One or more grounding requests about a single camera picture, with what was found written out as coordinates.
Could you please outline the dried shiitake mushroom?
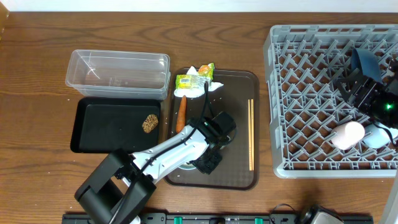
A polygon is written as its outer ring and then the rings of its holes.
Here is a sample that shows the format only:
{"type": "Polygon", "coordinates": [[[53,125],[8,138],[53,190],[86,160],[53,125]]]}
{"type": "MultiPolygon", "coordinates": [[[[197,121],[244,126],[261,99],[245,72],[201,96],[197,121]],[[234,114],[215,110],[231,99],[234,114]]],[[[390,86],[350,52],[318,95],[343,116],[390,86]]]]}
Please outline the dried shiitake mushroom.
{"type": "Polygon", "coordinates": [[[155,114],[150,114],[142,124],[143,131],[150,133],[157,127],[158,123],[158,117],[155,114]]]}

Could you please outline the dark blue plate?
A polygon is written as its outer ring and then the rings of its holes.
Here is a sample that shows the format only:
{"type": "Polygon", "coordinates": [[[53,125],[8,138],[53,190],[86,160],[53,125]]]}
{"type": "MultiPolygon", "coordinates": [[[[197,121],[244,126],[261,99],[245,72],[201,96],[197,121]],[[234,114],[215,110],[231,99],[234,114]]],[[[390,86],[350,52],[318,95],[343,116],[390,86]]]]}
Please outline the dark blue plate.
{"type": "Polygon", "coordinates": [[[360,72],[375,82],[382,83],[381,71],[377,57],[367,49],[355,48],[351,55],[351,68],[360,72]]]}

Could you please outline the small pink cup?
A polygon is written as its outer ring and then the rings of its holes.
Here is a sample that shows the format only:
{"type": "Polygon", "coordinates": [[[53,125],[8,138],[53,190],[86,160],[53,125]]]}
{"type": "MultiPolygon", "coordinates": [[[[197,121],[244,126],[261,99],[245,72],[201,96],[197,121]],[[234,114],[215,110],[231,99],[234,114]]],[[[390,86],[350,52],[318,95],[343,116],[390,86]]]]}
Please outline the small pink cup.
{"type": "Polygon", "coordinates": [[[365,129],[362,124],[356,121],[350,121],[339,125],[333,129],[335,133],[331,142],[341,150],[347,150],[358,143],[365,135],[365,129]]]}

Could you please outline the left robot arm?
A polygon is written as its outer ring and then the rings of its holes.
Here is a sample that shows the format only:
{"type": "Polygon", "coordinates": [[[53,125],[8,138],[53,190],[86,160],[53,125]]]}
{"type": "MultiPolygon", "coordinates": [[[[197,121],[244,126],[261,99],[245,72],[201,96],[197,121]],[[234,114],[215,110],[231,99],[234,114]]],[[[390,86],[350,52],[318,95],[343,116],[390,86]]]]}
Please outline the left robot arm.
{"type": "Polygon", "coordinates": [[[191,119],[174,137],[145,151],[115,150],[78,188],[75,199],[95,223],[133,223],[158,181],[175,169],[191,164],[212,173],[235,129],[234,119],[222,111],[213,119],[191,119]]]}

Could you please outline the light blue rice bowl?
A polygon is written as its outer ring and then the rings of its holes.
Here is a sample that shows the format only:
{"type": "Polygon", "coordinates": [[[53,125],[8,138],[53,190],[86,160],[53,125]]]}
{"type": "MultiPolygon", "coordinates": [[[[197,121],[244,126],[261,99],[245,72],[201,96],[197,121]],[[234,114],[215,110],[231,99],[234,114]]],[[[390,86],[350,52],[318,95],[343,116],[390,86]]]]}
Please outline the light blue rice bowl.
{"type": "Polygon", "coordinates": [[[189,163],[189,162],[183,163],[178,168],[182,169],[182,170],[194,170],[194,169],[196,169],[196,167],[193,164],[189,163]]]}

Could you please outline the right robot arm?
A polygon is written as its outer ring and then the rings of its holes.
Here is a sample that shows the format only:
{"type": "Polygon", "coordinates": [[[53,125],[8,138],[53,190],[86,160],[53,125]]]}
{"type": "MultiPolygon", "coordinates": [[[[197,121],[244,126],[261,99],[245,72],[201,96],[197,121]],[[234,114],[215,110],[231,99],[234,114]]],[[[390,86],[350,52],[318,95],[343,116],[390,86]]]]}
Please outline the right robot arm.
{"type": "Polygon", "coordinates": [[[360,70],[350,78],[337,78],[333,83],[347,104],[382,124],[376,127],[392,141],[388,128],[397,128],[397,60],[389,62],[387,71],[391,73],[387,83],[379,72],[370,69],[360,70]]]}

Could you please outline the small blue cup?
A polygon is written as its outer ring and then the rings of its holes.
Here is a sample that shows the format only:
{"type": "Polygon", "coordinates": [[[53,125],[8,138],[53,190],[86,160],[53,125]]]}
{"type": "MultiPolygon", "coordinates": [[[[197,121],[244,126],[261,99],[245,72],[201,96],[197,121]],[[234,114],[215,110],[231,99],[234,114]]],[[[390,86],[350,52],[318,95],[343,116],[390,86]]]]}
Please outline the small blue cup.
{"type": "Polygon", "coordinates": [[[387,126],[376,122],[374,124],[366,126],[364,129],[367,136],[363,139],[365,145],[373,149],[379,149],[391,143],[391,140],[388,134],[385,132],[384,128],[391,133],[393,139],[397,137],[397,129],[388,128],[387,126]]]}

